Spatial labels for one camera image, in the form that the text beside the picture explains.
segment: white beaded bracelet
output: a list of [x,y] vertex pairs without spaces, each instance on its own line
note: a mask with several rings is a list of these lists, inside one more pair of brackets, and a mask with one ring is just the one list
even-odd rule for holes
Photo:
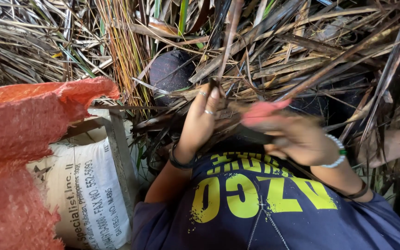
[[339,139],[337,139],[336,137],[332,136],[331,134],[325,134],[328,138],[330,138],[333,142],[335,142],[337,144],[337,147],[339,148],[339,154],[341,156],[339,156],[339,159],[337,159],[333,164],[331,165],[322,165],[322,167],[324,168],[334,168],[336,166],[338,166],[340,163],[342,163],[345,160],[345,157],[347,155],[347,151],[345,150],[344,145],[341,143],[341,141]]

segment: person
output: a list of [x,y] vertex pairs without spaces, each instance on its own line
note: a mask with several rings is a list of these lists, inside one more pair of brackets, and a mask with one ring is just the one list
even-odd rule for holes
[[[275,145],[194,162],[214,129],[219,90],[207,99],[207,89],[192,102],[173,158],[135,207],[132,249],[400,249],[400,218],[353,172],[338,140],[305,119],[274,113],[259,121],[249,112],[242,124],[281,132]],[[281,110],[288,101],[264,105]],[[311,166],[316,180],[302,178],[295,163]]]

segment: orange netting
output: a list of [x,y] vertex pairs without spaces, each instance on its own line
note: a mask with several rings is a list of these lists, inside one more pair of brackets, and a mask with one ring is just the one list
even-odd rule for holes
[[118,99],[117,86],[97,77],[67,83],[0,87],[0,250],[58,250],[57,213],[43,206],[26,163],[51,154],[48,144],[66,133],[69,123],[87,116],[101,95]]

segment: navy blue t-shirt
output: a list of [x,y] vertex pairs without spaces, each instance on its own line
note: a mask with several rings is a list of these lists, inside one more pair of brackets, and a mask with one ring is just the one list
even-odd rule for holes
[[381,196],[346,202],[288,166],[263,154],[204,156],[177,202],[137,204],[132,249],[400,250],[400,218]]

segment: blurred hand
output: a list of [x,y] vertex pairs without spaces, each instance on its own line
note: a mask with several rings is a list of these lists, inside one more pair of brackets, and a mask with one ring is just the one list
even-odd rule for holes
[[208,88],[209,84],[205,84],[192,102],[175,148],[174,156],[182,164],[188,163],[213,134],[220,93],[219,89],[214,88],[206,100]]
[[266,153],[289,156],[304,166],[321,166],[339,158],[335,142],[325,136],[319,125],[307,117],[280,112],[291,100],[258,102],[242,116],[242,124],[253,130],[278,136],[274,144],[265,145]]

